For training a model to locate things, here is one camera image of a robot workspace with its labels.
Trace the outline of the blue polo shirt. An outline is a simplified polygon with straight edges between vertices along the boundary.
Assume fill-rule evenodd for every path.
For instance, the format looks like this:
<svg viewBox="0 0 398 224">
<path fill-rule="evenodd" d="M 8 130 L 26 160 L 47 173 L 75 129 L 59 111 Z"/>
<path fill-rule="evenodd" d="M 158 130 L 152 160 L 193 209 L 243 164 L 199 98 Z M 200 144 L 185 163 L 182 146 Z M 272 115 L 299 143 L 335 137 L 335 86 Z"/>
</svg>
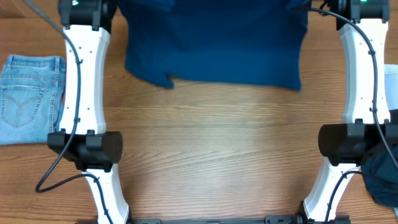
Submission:
<svg viewBox="0 0 398 224">
<path fill-rule="evenodd" d="M 125 67 L 164 88 L 180 78 L 299 90 L 308 14 L 298 6 L 275 0 L 118 1 L 128 24 Z"/>
</svg>

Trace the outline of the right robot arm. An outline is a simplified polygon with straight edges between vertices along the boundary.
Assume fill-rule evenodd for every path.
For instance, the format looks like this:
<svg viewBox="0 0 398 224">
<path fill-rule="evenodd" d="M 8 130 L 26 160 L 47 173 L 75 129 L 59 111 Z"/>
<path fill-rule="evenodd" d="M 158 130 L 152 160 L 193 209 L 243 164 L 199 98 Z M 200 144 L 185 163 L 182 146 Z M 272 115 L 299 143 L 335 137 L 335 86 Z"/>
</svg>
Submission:
<svg viewBox="0 0 398 224">
<path fill-rule="evenodd" d="M 345 54 L 346 99 L 340 124 L 318 133 L 323 163 L 309 195 L 292 216 L 266 223 L 350 223 L 336 209 L 351 178 L 366 161 L 397 144 L 397 125 L 387 107 L 384 47 L 389 1 L 325 1 L 316 12 L 336 18 Z"/>
</svg>

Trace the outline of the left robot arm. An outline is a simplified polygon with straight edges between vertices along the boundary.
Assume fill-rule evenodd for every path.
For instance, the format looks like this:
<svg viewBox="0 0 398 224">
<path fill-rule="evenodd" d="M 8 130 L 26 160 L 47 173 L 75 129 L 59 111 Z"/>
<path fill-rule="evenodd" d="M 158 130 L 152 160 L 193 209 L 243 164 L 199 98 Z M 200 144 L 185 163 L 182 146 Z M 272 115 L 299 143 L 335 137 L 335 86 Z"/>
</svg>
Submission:
<svg viewBox="0 0 398 224">
<path fill-rule="evenodd" d="M 47 144 L 74 162 L 88 181 L 97 223 L 130 223 L 118 173 L 123 137 L 107 131 L 103 108 L 104 63 L 116 4 L 62 0 L 58 12 L 66 37 L 65 101 L 59 130 L 48 135 Z"/>
</svg>

